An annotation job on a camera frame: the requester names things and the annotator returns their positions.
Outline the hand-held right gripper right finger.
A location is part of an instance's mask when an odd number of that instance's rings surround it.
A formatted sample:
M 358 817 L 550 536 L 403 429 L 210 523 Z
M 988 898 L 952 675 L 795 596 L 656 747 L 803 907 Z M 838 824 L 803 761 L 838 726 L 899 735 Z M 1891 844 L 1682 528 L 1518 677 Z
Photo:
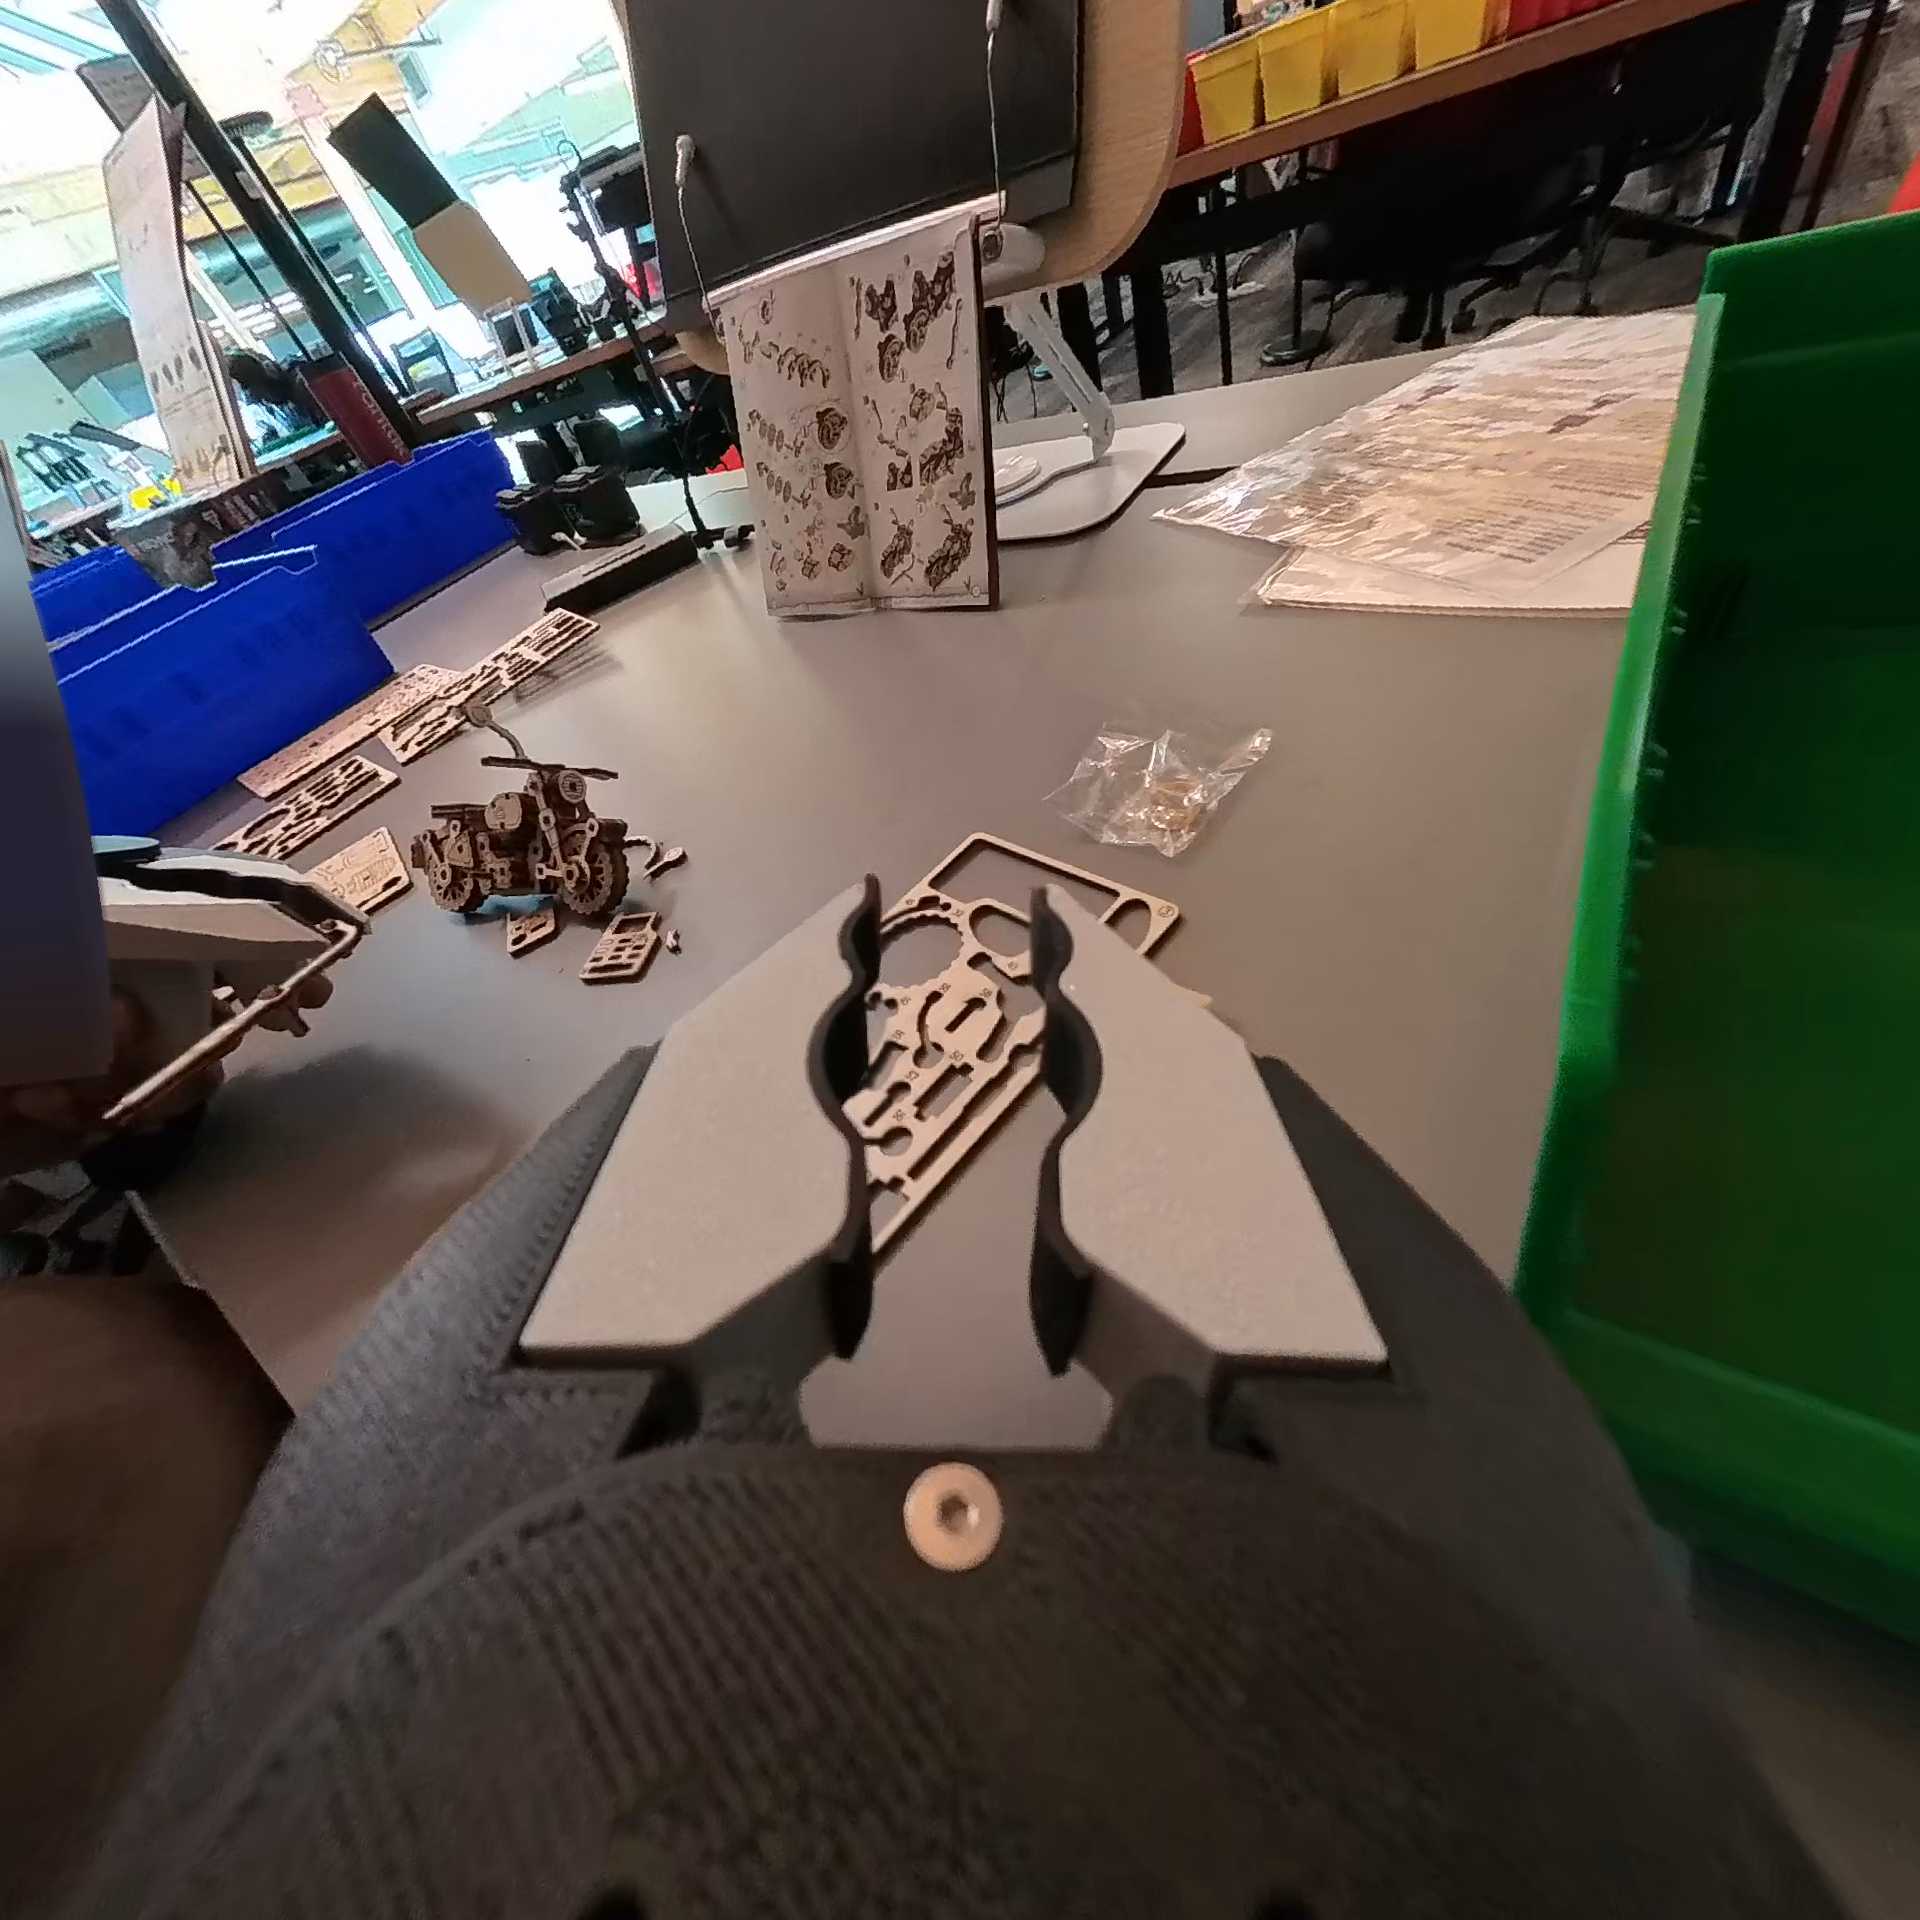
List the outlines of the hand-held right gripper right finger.
M 1063 886 L 1030 900 L 1040 1080 L 1029 1320 L 1050 1376 L 1234 1428 L 1241 1390 L 1391 1392 L 1391 1349 L 1244 1037 Z

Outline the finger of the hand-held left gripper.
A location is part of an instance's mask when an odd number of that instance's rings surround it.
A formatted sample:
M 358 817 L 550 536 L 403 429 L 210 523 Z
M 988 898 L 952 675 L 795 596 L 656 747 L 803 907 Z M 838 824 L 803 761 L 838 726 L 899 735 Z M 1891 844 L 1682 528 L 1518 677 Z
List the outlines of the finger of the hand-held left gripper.
M 314 931 L 343 923 L 371 929 L 371 916 L 324 883 L 281 862 L 205 848 L 162 848 L 144 857 L 144 889 L 225 903 L 261 903 Z
M 295 963 L 331 945 L 283 903 L 216 893 L 101 893 L 114 963 Z

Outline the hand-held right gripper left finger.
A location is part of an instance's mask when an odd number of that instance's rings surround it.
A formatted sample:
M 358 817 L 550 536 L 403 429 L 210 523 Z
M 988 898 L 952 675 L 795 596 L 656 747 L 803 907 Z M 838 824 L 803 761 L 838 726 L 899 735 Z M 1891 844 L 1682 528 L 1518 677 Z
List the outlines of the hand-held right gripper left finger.
M 627 1400 L 639 1449 L 816 1448 L 805 1382 L 874 1310 L 849 1102 L 880 919 L 876 878 L 853 879 L 669 1027 L 529 1303 L 521 1387 Z

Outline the thin wooden handlebar piece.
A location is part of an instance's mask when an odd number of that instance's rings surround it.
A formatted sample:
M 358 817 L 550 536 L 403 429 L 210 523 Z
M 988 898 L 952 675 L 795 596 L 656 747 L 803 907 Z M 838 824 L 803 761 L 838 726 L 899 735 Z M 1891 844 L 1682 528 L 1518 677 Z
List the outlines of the thin wooden handlebar piece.
M 101 1129 L 112 1136 L 144 1123 L 156 1110 L 200 1085 L 259 1031 L 305 1040 L 320 1007 L 313 987 L 331 981 L 333 972 L 369 938 L 369 931 L 360 934 L 348 923 L 324 923 L 324 931 L 331 944 L 295 963 L 213 963 L 210 1031 L 167 1068 L 121 1091 L 103 1111 Z

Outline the wooden motorcycle model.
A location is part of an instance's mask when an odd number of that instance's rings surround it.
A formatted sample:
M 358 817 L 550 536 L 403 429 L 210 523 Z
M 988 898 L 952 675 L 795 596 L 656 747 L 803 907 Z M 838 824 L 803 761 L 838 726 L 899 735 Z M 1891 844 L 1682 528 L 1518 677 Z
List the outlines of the wooden motorcycle model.
M 525 780 L 482 803 L 432 808 L 434 821 L 411 840 L 406 853 L 430 900 L 459 916 L 488 900 L 521 898 L 553 900 L 585 919 L 612 913 L 632 879 L 628 828 L 595 808 L 591 783 L 615 781 L 618 771 L 529 758 L 480 697 L 469 697 L 459 712 L 509 746 L 509 753 L 482 764 L 521 770 Z

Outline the grey desk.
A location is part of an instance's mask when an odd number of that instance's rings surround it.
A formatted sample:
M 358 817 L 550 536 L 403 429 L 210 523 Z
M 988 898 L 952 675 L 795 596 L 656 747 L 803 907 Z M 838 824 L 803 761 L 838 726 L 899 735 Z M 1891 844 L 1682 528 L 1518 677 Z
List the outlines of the grey desk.
M 236 1056 L 144 1202 L 161 1248 L 300 1408 L 398 1267 L 621 1049 L 862 873 L 899 900 L 988 832 L 1172 900 L 1167 972 L 1507 1280 L 1624 617 L 1244 604 L 1270 564 L 1144 496 L 1089 538 L 1006 545 L 994 611 L 774 620 L 750 553 L 605 611 L 509 723 L 618 770 L 627 820 L 687 851 L 659 889 L 684 951 L 591 987 L 583 931 L 510 958 L 413 891 L 311 1037 Z M 1045 806 L 1106 721 L 1275 737 L 1164 857 Z

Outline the group of wooden part sheets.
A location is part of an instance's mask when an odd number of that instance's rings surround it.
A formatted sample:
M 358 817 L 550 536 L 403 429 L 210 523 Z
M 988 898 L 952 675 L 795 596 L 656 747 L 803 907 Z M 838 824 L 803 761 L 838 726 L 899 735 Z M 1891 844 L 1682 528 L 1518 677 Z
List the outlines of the group of wooden part sheets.
M 262 808 L 218 842 L 220 851 L 289 859 L 344 828 L 400 781 L 400 771 L 596 642 L 603 626 L 557 608 L 466 669 L 419 664 L 331 721 L 241 773 Z

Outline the blue plastic bin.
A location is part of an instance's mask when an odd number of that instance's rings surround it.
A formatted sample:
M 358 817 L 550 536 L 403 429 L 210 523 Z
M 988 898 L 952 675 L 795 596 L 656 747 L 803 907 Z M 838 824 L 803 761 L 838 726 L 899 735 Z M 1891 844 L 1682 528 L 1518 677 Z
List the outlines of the blue plastic bin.
M 119 543 L 84 549 L 28 577 L 48 645 L 153 600 L 154 577 Z
M 94 834 L 147 834 L 394 672 L 327 559 L 243 559 L 52 643 Z
M 214 580 L 257 564 L 320 559 L 344 604 L 371 627 L 439 593 L 514 541 L 498 497 L 514 484 L 485 429 L 422 446 L 406 464 L 311 491 L 213 547 Z

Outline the wooden sheet with round cutouts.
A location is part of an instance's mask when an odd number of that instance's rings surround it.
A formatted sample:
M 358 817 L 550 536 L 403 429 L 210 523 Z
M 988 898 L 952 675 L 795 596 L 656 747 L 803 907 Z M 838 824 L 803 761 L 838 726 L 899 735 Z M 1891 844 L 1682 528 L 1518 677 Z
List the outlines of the wooden sheet with round cutouts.
M 974 830 L 880 916 L 871 1066 L 846 1113 L 864 1142 L 876 1260 L 1020 1108 L 1043 1071 L 1030 893 L 1055 886 L 1150 956 L 1184 923 L 1164 895 Z

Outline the crumpled grey bag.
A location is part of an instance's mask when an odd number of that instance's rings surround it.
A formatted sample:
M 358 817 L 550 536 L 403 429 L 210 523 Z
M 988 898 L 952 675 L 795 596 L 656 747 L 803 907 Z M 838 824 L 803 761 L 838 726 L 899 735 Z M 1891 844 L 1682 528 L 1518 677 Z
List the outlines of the crumpled grey bag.
M 290 509 L 269 514 L 275 503 L 265 494 L 187 499 L 114 519 L 109 539 L 161 588 L 210 588 L 241 564 L 311 564 L 319 547 Z

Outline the clear bag of small parts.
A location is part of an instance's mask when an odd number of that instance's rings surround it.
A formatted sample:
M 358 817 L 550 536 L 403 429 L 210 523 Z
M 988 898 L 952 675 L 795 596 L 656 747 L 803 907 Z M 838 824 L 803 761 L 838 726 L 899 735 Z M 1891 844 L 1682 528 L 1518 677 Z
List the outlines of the clear bag of small parts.
M 1272 727 L 1230 733 L 1106 721 L 1045 806 L 1095 844 L 1178 857 L 1272 746 Z

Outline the black flat device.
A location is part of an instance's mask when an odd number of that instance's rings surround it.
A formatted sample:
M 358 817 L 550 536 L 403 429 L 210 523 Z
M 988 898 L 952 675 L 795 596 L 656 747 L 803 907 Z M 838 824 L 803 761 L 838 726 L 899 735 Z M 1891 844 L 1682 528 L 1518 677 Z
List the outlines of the black flat device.
M 664 526 L 611 547 L 548 580 L 542 611 L 593 616 L 697 565 L 713 547 L 736 552 L 755 539 L 750 521 L 689 530 Z

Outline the person's dark brown clothing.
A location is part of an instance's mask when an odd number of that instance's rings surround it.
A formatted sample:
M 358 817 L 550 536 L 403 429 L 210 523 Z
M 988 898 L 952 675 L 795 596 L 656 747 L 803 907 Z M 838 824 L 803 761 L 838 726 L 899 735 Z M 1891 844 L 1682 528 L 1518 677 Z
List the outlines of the person's dark brown clothing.
M 91 1856 L 289 1422 L 196 1287 L 4 1284 L 4 1916 L 50 1913 Z

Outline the beige printed board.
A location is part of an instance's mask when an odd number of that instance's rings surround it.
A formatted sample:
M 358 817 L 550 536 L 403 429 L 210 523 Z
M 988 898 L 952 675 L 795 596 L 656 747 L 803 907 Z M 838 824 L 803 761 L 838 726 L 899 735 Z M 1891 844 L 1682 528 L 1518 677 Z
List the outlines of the beige printed board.
M 227 357 L 203 324 L 181 232 L 181 114 L 150 98 L 105 157 L 137 357 L 184 496 L 254 476 Z

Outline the green plastic bin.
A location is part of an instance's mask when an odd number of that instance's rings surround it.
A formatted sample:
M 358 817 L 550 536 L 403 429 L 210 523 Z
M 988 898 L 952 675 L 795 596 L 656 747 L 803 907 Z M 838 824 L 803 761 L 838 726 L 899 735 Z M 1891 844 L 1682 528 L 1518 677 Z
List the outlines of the green plastic bin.
M 1714 251 L 1515 1291 L 1694 1548 L 1918 1636 L 1918 214 Z

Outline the plastic sleeved printed sheet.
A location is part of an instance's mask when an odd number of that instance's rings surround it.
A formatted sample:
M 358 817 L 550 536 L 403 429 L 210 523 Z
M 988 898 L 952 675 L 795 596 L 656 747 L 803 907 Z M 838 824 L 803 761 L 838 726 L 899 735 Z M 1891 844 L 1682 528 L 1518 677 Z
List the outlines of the plastic sleeved printed sheet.
M 1655 499 L 1498 494 L 1437 533 L 1351 549 L 1285 545 L 1243 604 L 1315 611 L 1605 616 L 1635 600 Z

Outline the assembly instruction booklet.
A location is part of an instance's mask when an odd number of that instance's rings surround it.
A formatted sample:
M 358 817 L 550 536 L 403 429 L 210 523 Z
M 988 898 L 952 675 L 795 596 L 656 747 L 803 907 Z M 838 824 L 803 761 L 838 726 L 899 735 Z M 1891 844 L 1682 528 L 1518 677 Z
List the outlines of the assembly instruction booklet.
M 771 616 L 996 608 L 984 209 L 927 214 L 718 294 Z

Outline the white monitor stand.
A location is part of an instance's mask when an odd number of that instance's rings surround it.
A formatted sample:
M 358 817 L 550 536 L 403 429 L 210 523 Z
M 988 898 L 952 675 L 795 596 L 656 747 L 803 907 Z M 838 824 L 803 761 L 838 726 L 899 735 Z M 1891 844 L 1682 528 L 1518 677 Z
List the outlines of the white monitor stand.
M 1000 543 L 1055 543 L 1116 519 L 1189 441 L 1180 421 L 1124 425 L 1047 302 L 1040 279 L 1045 240 L 1003 215 L 979 234 L 981 299 L 1000 308 L 1020 339 L 1036 350 L 1077 425 L 1014 444 L 992 458 L 992 496 Z

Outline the clear plastic wrapper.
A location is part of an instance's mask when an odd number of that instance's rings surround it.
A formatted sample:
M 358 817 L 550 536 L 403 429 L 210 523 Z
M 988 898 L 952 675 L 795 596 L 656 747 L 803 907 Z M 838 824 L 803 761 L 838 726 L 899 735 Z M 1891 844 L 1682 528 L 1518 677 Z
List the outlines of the clear plastic wrapper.
M 1694 331 L 1692 305 L 1513 326 L 1160 517 L 1518 596 L 1650 523 Z

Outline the black monitor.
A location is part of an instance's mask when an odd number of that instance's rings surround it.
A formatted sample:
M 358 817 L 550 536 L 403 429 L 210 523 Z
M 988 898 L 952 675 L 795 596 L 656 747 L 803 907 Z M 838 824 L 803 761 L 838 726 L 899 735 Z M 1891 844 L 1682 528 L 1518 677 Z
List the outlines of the black monitor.
M 753 275 L 967 204 L 1118 265 L 1184 111 L 1182 2 L 617 4 L 669 324 Z

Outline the wooden workbench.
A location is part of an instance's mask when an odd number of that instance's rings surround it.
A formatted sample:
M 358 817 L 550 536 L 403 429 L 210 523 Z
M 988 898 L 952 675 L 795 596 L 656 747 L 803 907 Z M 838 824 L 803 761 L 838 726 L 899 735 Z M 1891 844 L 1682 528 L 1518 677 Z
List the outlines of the wooden workbench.
M 1613 237 L 1765 241 L 1790 229 L 1848 4 L 1611 4 L 1192 151 L 1122 254 L 1143 398 L 1174 389 L 1164 267 L 1293 243 L 1285 367 L 1327 347 L 1307 287 L 1392 298 L 1439 350 L 1526 275 Z

